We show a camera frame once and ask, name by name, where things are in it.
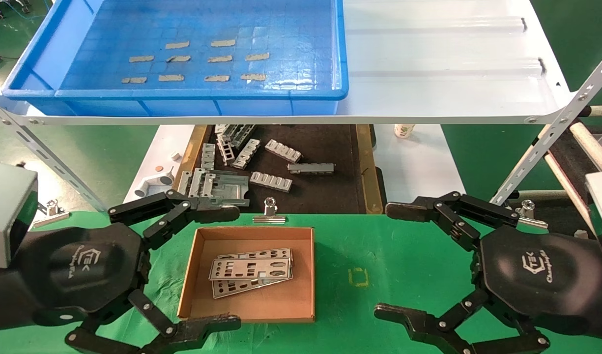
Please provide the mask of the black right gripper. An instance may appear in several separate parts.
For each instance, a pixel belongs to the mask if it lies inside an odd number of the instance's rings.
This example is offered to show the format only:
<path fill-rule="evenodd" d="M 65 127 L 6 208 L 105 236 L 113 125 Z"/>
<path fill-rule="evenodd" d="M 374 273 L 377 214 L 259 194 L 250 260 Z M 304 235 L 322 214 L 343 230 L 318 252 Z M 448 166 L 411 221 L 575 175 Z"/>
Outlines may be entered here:
<path fill-rule="evenodd" d="M 440 318 L 375 305 L 375 318 L 403 325 L 412 341 L 443 354 L 541 354 L 550 340 L 534 326 L 602 339 L 602 251 L 596 240 L 521 232 L 513 228 L 518 213 L 458 191 L 419 196 L 410 204 L 390 202 L 385 213 L 395 220 L 433 222 L 465 251 L 478 250 L 472 264 L 480 265 L 476 286 L 485 291 L 471 292 Z M 496 230 L 480 240 L 467 220 Z M 518 335 L 472 344 L 460 337 L 456 329 L 484 305 Z"/>

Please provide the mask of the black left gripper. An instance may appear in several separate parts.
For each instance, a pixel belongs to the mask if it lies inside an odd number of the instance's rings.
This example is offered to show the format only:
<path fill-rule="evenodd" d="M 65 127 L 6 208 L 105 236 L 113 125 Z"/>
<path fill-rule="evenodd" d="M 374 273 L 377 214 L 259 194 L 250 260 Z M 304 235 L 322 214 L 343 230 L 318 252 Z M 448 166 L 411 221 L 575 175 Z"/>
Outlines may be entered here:
<path fill-rule="evenodd" d="M 141 291 L 148 249 L 159 249 L 192 222 L 236 220 L 237 206 L 168 190 L 114 206 L 108 215 L 114 224 L 103 228 L 27 233 L 11 264 L 0 268 L 0 330 L 83 321 L 66 336 L 77 352 L 175 354 L 202 348 L 214 332 L 240 329 L 240 317 L 231 314 L 172 323 Z M 142 238 L 128 227 L 152 219 Z M 140 348 L 96 334 L 131 307 L 158 331 L 150 343 Z"/>

